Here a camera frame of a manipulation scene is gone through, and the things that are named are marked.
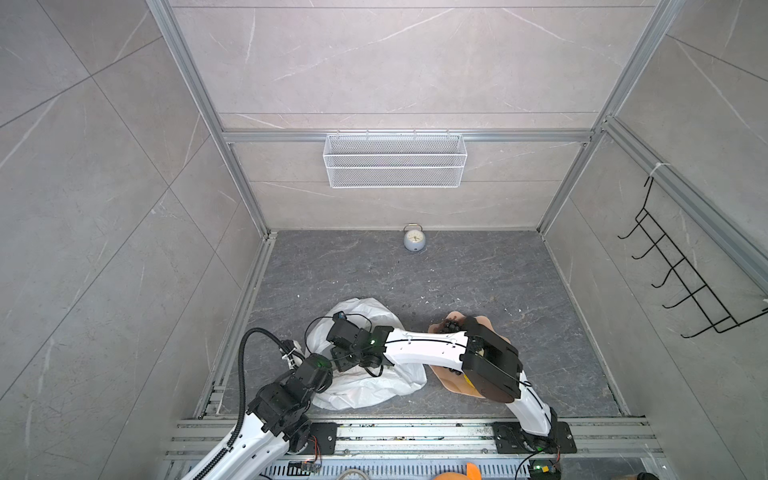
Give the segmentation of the white plastic bag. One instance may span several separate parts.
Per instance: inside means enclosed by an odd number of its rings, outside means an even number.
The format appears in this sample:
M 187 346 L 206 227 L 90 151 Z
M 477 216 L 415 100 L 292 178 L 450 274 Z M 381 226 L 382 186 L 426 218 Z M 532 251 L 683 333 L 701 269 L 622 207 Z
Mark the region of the white plastic bag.
M 332 344 L 326 337 L 332 326 L 331 316 L 339 311 L 366 330 L 376 326 L 403 327 L 399 318 L 378 300 L 352 298 L 334 305 L 324 318 L 310 328 L 305 340 L 310 352 L 329 359 L 333 357 Z M 418 364 L 374 369 L 357 366 L 346 372 L 334 372 L 332 385 L 325 392 L 315 395 L 312 404 L 326 411 L 359 410 L 411 395 L 426 384 L 425 369 Z

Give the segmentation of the dark purple fake grapes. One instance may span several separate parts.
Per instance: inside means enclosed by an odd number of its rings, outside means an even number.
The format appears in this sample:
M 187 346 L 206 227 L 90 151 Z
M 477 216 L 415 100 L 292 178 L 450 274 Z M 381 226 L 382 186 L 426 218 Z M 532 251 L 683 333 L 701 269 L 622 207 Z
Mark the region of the dark purple fake grapes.
M 440 329 L 441 333 L 456 333 L 462 330 L 462 326 L 458 321 L 446 320 Z

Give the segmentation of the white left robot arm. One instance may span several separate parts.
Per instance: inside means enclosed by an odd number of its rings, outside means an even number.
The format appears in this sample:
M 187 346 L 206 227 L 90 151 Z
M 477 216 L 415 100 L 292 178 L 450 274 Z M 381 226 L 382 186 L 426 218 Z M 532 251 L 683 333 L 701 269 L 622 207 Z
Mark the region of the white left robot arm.
M 277 458 L 301 451 L 310 436 L 306 412 L 332 383 L 329 359 L 311 354 L 301 365 L 261 387 L 235 426 L 187 479 L 254 479 Z

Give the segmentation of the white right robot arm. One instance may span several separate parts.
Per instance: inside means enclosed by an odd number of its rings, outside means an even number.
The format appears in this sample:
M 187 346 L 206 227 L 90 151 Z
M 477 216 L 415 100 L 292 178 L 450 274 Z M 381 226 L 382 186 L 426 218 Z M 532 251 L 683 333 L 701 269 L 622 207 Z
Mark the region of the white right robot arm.
M 445 326 L 442 333 L 384 325 L 367 330 L 339 311 L 325 339 L 341 371 L 419 364 L 457 372 L 480 397 L 506 405 L 525 434 L 552 439 L 556 414 L 535 393 L 518 350 L 475 317 L 448 320 Z

